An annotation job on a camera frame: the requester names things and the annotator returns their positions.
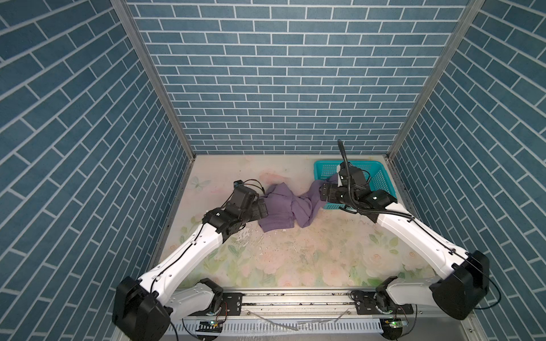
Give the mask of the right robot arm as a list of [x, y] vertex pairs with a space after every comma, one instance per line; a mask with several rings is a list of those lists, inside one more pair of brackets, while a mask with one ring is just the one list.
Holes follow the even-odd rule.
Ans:
[[491, 282], [487, 256], [480, 251], [470, 253], [443, 238], [387, 191], [370, 191], [364, 180], [353, 180], [343, 171], [337, 177], [336, 183], [321, 186], [321, 200], [368, 217], [407, 244], [435, 272], [434, 277], [421, 280], [386, 279], [375, 290], [379, 311], [392, 313], [401, 305], [430, 305], [463, 321], [487, 296]]

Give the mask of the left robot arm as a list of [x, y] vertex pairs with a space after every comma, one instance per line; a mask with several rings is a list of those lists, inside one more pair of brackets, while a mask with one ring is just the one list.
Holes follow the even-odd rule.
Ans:
[[262, 188], [234, 183], [228, 199], [207, 211], [201, 224], [169, 257], [139, 278], [124, 278], [117, 286], [112, 322], [130, 340], [160, 340], [177, 320], [223, 310], [223, 288], [209, 278], [178, 291], [183, 280], [210, 254], [247, 223], [267, 217]]

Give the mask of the teal plastic basket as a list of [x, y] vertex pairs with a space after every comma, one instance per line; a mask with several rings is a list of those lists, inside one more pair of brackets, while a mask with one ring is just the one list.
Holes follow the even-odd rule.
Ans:
[[[395, 188], [385, 170], [384, 165], [379, 161], [350, 161], [351, 166], [361, 169], [365, 173], [365, 179], [369, 180], [369, 186], [372, 191], [384, 190], [394, 198], [397, 197]], [[314, 179], [315, 180], [332, 180], [338, 183], [338, 172], [344, 168], [342, 161], [322, 160], [316, 161], [314, 164]]]

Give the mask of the purple trousers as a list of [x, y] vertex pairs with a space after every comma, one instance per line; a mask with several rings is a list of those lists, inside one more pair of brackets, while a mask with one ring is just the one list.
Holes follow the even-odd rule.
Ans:
[[294, 228], [309, 227], [326, 201], [321, 200], [320, 188], [326, 183], [337, 183], [337, 176], [327, 180], [315, 180], [309, 190], [300, 196], [295, 195], [286, 183], [268, 187], [263, 200], [268, 215], [258, 221], [264, 233]]

